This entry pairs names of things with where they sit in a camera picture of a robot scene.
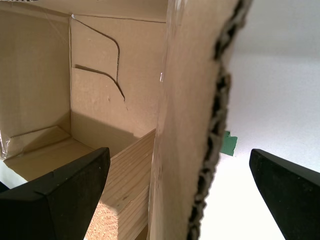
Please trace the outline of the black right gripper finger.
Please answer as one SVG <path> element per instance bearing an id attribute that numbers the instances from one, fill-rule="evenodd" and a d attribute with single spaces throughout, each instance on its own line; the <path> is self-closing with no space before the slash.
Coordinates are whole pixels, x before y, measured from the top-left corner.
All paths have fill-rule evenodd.
<path id="1" fill-rule="evenodd" d="M 261 149 L 249 167 L 265 204 L 286 240 L 320 238 L 320 174 Z"/>
<path id="2" fill-rule="evenodd" d="M 101 147 L 20 186 L 0 188 L 2 240 L 82 240 L 111 164 Z"/>

